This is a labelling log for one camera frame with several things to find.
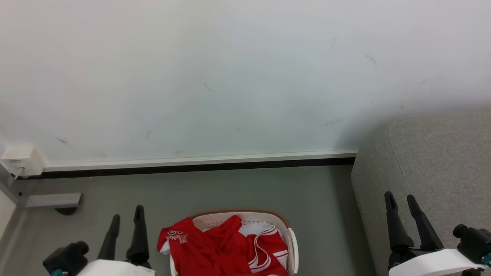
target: clothing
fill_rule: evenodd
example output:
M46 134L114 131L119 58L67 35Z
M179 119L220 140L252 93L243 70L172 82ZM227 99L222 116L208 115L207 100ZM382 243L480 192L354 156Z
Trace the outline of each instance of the clothing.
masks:
M247 226L232 216L205 232L191 218L162 229L157 250L172 253L181 276L287 276L288 249L278 229L267 223Z

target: gray cushion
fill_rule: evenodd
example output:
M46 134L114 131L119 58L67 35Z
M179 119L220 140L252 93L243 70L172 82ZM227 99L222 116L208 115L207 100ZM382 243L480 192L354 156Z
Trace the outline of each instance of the gray cushion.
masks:
M405 118L374 131L360 148L352 182L379 275L390 255L383 194L392 191L417 247L406 196L416 197L446 248L455 226L491 230L491 112Z

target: white basket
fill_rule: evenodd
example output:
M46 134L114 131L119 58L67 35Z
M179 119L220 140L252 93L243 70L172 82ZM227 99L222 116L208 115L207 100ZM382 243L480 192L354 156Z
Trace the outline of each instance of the white basket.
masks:
M267 222L276 226L283 233L285 244L288 247L288 262L286 267L288 276L297 275L297 271L299 270L299 246L295 233L282 215L265 210L234 209L200 213L191 218L194 225L198 229L203 230L218 227L233 215L237 215L242 219L242 225ZM172 276L178 276L172 254L170 255L170 273Z

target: basket rim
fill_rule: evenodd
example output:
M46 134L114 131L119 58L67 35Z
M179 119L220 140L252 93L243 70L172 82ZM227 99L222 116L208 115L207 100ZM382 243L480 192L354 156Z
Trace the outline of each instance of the basket rim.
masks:
M273 210L266 210L266 209L250 209L250 208L214 209L210 211L197 213L191 216L191 219L195 219L197 217L204 216L204 215L221 214L221 213L241 213L241 212L265 213L265 214L274 215L278 217L286 225L287 228L292 228L288 220L282 214L275 212Z

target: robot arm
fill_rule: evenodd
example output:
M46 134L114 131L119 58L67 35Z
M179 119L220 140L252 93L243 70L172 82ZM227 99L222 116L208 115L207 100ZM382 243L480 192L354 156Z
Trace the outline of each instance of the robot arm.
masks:
M119 215L114 215L98 260L88 263L84 255L89 247L84 242L77 242L55 250L43 261L43 266L51 276L155 276L148 263L150 256L143 206L136 207L133 221L135 229L131 247L126 252L127 260L114 260L120 223Z
M411 194L408 195L408 205L418 227L420 249L412 248L414 242L404 230L394 196L391 192L385 193L392 251L388 266L390 276L479 276L491 265L489 231L460 224L453 231L454 236L461 239L457 249L443 249L440 238Z

